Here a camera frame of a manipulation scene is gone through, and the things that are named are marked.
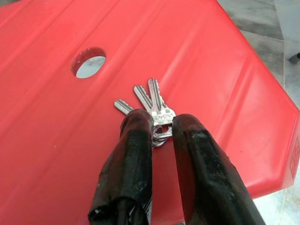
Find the red plastic surface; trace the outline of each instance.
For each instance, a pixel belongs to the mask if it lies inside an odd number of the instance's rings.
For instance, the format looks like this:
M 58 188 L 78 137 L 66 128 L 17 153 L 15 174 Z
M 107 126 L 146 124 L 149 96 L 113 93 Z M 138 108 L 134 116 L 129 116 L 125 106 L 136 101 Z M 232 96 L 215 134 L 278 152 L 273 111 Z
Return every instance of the red plastic surface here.
M 100 47 L 87 79 L 76 57 Z M 195 115 L 253 197 L 293 183 L 299 111 L 214 0 L 23 0 L 0 7 L 0 224 L 85 225 L 119 138 L 122 98 L 157 78 Z M 183 219 L 172 139 L 153 153 L 152 223 Z

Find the hole in plastic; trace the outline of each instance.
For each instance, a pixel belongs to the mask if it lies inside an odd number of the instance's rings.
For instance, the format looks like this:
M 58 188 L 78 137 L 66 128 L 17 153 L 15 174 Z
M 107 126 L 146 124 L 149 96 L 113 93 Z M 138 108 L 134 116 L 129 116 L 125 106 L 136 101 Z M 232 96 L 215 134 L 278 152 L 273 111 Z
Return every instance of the hole in plastic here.
M 91 77 L 104 65 L 105 59 L 106 55 L 101 48 L 88 48 L 76 57 L 72 72 L 77 78 Z

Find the gray floor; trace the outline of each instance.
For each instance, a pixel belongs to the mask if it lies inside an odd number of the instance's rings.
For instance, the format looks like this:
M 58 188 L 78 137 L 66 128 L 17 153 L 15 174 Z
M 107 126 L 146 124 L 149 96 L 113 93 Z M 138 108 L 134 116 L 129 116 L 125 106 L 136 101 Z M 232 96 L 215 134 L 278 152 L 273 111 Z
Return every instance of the gray floor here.
M 0 6 L 15 0 L 0 0 Z M 300 0 L 218 0 L 300 107 Z M 300 225 L 300 168 L 293 186 L 254 200 L 267 225 Z

